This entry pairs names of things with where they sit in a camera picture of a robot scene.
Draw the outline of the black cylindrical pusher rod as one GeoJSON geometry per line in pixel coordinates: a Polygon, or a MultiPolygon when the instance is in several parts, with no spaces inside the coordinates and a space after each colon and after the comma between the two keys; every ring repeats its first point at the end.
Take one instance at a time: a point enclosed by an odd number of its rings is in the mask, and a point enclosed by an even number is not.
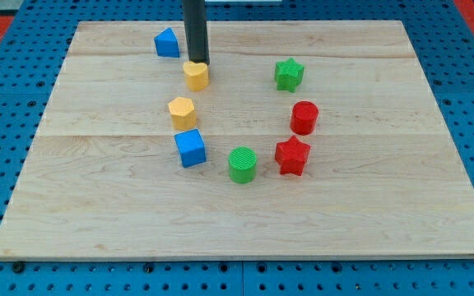
{"type": "Polygon", "coordinates": [[[205,1],[183,0],[182,8],[188,58],[192,62],[204,62],[209,65],[210,55],[205,1]]]}

